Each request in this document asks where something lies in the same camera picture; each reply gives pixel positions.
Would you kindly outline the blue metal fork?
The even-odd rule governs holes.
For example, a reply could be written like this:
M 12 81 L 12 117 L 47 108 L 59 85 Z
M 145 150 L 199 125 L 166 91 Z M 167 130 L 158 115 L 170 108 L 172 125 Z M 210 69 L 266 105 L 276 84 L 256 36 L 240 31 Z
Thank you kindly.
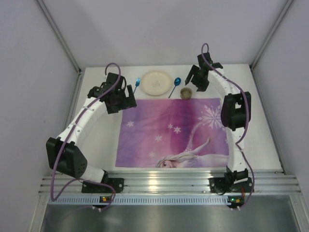
M 138 78 L 136 79 L 135 87 L 134 87 L 134 90 L 133 90 L 133 94 L 135 94 L 136 89 L 138 88 L 139 85 L 140 85 L 140 77 L 138 77 Z

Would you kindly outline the blue metal spoon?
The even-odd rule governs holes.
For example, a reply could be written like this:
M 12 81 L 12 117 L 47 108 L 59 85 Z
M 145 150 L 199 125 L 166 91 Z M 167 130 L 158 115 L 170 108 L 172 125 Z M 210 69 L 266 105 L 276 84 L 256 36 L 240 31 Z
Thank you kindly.
M 174 80 L 174 87 L 173 87 L 171 93 L 170 93 L 169 96 L 168 96 L 169 99 L 171 98 L 171 96 L 172 96 L 172 94 L 173 94 L 175 88 L 176 88 L 177 86 L 179 86 L 180 84 L 181 84 L 181 78 L 180 78 L 180 77 L 175 78 L 175 80 Z

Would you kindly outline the cream round plate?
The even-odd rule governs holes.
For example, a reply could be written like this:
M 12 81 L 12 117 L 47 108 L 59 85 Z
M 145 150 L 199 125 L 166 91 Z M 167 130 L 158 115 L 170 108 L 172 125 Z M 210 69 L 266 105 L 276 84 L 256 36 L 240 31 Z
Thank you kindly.
M 168 92 L 173 85 L 172 77 L 165 71 L 146 72 L 140 79 L 140 88 L 151 96 L 160 96 Z

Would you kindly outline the purple snowflake placemat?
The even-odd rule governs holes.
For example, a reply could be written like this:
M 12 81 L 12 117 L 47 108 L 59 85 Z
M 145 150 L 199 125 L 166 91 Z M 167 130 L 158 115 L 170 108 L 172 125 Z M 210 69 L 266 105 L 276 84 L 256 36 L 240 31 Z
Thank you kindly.
M 117 167 L 221 168 L 228 158 L 219 98 L 138 100 L 123 111 Z

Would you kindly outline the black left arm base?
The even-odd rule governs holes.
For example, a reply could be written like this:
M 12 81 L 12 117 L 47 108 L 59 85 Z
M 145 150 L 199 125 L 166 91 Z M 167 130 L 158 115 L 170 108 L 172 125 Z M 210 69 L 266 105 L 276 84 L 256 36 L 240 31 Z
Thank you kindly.
M 123 178 L 109 178 L 106 183 L 83 181 L 82 193 L 120 193 L 124 189 Z

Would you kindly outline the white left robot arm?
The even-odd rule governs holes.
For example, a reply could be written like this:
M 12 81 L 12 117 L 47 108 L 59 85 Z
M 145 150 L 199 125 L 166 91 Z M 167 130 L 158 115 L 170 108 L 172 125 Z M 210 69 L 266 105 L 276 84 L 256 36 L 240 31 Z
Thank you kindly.
M 90 89 L 79 113 L 65 130 L 47 140 L 49 167 L 75 179 L 102 183 L 107 172 L 89 164 L 80 148 L 104 113 L 114 114 L 136 106 L 132 86 L 123 76 L 108 73 L 106 81 Z

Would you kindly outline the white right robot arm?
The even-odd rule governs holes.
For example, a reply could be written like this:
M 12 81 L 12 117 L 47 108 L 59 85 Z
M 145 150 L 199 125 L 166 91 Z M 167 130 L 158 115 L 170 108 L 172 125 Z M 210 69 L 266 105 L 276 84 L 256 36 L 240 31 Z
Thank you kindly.
M 137 100 L 123 113 L 116 166 L 129 168 L 226 167 L 244 179 L 243 138 L 251 119 L 251 95 L 229 81 L 209 53 L 198 56 L 187 83 L 198 91 L 214 85 L 221 98 Z

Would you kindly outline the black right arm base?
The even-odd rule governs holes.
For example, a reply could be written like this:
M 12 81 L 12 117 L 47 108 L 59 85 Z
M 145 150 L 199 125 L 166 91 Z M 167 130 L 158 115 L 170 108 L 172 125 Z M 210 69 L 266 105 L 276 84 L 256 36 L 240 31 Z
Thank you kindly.
M 224 177 L 213 177 L 209 179 L 210 192 L 218 195 L 224 195 L 226 193 L 250 193 L 253 188 L 252 179 L 245 182 L 236 184 L 230 184 Z

